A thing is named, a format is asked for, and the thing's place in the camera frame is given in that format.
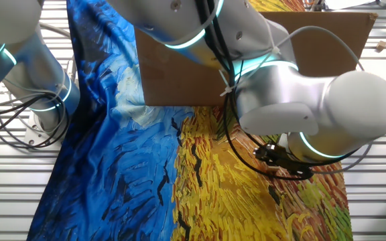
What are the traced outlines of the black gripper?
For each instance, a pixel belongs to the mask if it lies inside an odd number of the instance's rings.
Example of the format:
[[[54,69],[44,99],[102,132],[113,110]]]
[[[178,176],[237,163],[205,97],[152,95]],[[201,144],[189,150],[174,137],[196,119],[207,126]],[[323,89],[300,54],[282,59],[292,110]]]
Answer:
[[[277,173],[283,167],[289,174],[303,179],[309,179],[314,175],[310,166],[293,160],[292,156],[283,147],[275,148],[274,144],[266,144],[255,148],[253,154],[256,158],[264,158],[263,162],[266,163],[266,173]],[[275,162],[268,159],[276,157]]]

